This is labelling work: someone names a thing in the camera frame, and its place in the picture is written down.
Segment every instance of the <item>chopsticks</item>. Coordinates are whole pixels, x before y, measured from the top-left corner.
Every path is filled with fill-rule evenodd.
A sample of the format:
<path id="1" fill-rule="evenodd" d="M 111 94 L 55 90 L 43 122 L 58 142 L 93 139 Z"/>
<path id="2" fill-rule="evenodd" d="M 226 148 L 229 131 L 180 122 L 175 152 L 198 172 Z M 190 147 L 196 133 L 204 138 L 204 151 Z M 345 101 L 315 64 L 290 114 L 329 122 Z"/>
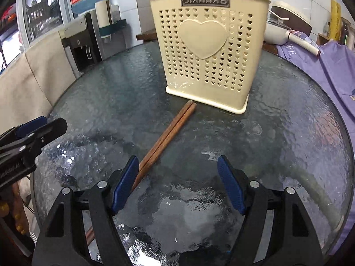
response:
<path id="1" fill-rule="evenodd" d="M 159 137 L 157 142 L 153 145 L 153 147 L 149 150 L 149 152 L 145 155 L 142 161 L 139 163 L 139 172 L 132 186 L 133 191 L 140 181 L 144 178 L 144 176 L 148 173 L 149 169 L 153 166 L 153 164 L 157 161 L 161 153 L 164 151 L 166 146 L 174 139 L 175 135 L 179 132 L 185 122 L 189 119 L 191 114 L 194 112 L 196 108 L 196 103 L 192 100 L 188 100 L 184 107 L 180 110 L 180 112 L 175 116 L 175 118 L 171 121 L 166 130 Z M 86 232 L 86 242 L 87 245 L 90 245 L 91 242 L 95 239 L 95 234 L 93 228 Z"/>

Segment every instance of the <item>metal screw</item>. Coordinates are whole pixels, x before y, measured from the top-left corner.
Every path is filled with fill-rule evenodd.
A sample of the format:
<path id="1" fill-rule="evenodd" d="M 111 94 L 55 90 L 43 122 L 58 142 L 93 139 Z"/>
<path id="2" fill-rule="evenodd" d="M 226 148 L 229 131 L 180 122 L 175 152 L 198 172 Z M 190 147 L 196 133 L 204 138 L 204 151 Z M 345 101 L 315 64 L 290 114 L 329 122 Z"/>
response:
<path id="1" fill-rule="evenodd" d="M 97 183 L 97 187 L 99 188 L 105 188 L 107 186 L 107 182 L 106 181 L 100 181 L 99 183 Z"/>
<path id="2" fill-rule="evenodd" d="M 258 181 L 250 181 L 249 185 L 253 188 L 258 188 L 260 186 Z"/>
<path id="3" fill-rule="evenodd" d="M 63 195 L 66 195 L 66 194 L 69 194 L 69 193 L 70 193 L 70 188 L 66 187 L 66 188 L 62 189 L 62 194 Z"/>
<path id="4" fill-rule="evenodd" d="M 295 193 L 295 190 L 292 188 L 292 187 L 287 187 L 286 188 L 286 192 L 288 193 L 288 194 L 294 194 Z"/>

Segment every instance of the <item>purple cloth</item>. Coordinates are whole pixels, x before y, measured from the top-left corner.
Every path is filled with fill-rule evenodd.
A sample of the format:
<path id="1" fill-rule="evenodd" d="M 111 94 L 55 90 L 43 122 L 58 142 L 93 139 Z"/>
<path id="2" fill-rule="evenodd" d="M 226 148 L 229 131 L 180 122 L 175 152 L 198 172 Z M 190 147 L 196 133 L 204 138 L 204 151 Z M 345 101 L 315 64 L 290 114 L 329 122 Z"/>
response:
<path id="1" fill-rule="evenodd" d="M 296 32 L 295 35 L 312 43 L 304 33 Z M 355 149 L 355 54 L 346 46 L 334 41 L 319 47 L 321 50 L 319 58 L 292 42 L 287 42 L 277 48 L 280 57 L 306 72 L 328 94 L 345 122 L 353 149 Z M 331 254 L 338 250 L 354 223 L 355 199 L 344 230 Z"/>

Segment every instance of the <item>utensil holder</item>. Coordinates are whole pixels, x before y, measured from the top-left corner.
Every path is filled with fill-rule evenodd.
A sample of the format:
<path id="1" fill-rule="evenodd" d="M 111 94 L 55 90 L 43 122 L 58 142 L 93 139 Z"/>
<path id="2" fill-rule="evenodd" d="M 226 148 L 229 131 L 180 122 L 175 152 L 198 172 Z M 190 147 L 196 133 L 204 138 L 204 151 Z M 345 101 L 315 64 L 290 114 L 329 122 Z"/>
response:
<path id="1" fill-rule="evenodd" d="M 166 92 L 246 110 L 270 0 L 150 0 Z"/>

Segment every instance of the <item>round table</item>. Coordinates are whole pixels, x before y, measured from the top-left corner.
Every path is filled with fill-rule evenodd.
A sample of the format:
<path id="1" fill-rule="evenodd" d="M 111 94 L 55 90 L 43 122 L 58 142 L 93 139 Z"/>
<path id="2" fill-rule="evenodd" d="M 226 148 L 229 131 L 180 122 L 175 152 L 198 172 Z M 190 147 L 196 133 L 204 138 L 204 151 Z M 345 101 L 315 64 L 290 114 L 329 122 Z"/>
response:
<path id="1" fill-rule="evenodd" d="M 145 156 L 186 103 L 165 87 L 159 46 L 151 42 L 100 63 L 67 90 L 49 117 L 66 119 L 67 133 L 43 149 L 33 173 L 39 224 L 62 187 L 89 188 L 123 168 L 131 155 Z M 268 188 L 294 187 L 322 251 L 329 251 L 352 200 L 349 136 L 308 75 L 263 51 L 246 112 L 198 104 L 114 217 L 133 264 L 226 262 L 244 217 L 218 176 L 221 154 Z M 83 215 L 87 229 L 91 222 Z M 268 212 L 256 261 L 265 256 L 271 225 Z M 179 260 L 180 253 L 196 249 L 200 254 Z M 95 242 L 89 250 L 100 260 Z"/>

